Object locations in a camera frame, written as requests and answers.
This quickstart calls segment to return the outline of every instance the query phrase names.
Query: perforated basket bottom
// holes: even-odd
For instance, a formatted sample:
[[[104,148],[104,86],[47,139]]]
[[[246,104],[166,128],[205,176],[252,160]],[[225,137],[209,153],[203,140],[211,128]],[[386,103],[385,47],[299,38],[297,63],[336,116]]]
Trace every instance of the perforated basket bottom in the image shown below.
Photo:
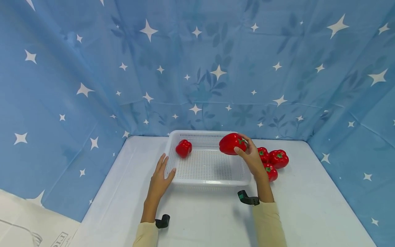
[[[232,161],[219,150],[194,150],[186,159],[178,159],[177,178],[240,180],[242,167]]]

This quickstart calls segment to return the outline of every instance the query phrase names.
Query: white plastic basket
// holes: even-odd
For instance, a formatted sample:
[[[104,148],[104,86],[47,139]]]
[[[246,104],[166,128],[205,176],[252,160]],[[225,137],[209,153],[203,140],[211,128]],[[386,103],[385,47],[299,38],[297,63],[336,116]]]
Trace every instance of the white plastic basket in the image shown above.
[[[226,155],[219,150],[220,140],[231,132],[175,130],[170,133],[165,148],[169,156],[165,176],[176,167],[173,183],[188,185],[245,186],[251,173],[238,155]],[[175,152],[178,143],[186,139],[192,143],[192,153],[181,158]]]

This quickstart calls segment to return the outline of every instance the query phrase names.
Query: red bell pepper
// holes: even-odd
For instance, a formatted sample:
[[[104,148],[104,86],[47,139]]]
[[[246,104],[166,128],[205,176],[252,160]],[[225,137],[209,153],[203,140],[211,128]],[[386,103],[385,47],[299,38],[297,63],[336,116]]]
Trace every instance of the red bell pepper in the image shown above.
[[[220,151],[227,155],[237,155],[234,151],[239,147],[244,152],[247,150],[246,140],[237,133],[230,133],[220,140]]]
[[[181,158],[186,158],[192,152],[192,144],[187,140],[181,140],[175,151]]]
[[[269,162],[269,153],[266,148],[258,148],[259,157],[261,158],[262,164]]]
[[[273,182],[278,178],[278,172],[276,168],[273,167],[272,164],[266,163],[263,164],[263,167],[266,169],[267,175],[269,177],[269,182]]]
[[[269,153],[269,163],[276,169],[284,168],[288,162],[289,158],[284,150],[273,150]]]

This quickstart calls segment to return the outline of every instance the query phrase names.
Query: cream long sleeve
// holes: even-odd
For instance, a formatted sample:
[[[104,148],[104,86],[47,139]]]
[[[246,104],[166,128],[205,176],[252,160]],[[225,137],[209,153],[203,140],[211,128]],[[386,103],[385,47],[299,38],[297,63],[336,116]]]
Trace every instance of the cream long sleeve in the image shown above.
[[[259,205],[253,206],[252,215],[254,216],[259,247],[287,246],[275,202],[260,202]],[[155,223],[140,223],[133,247],[156,247],[157,241],[158,229]]]

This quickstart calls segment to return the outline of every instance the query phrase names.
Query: person's right hand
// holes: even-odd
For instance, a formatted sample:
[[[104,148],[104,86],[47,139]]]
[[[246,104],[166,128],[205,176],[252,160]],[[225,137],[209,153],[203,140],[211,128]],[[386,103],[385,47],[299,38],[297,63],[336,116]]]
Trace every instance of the person's right hand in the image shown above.
[[[235,147],[235,152],[247,163],[247,166],[254,177],[267,177],[267,172],[262,165],[262,161],[255,144],[248,136],[240,133],[239,135],[247,141],[247,150],[244,152],[240,148]]]

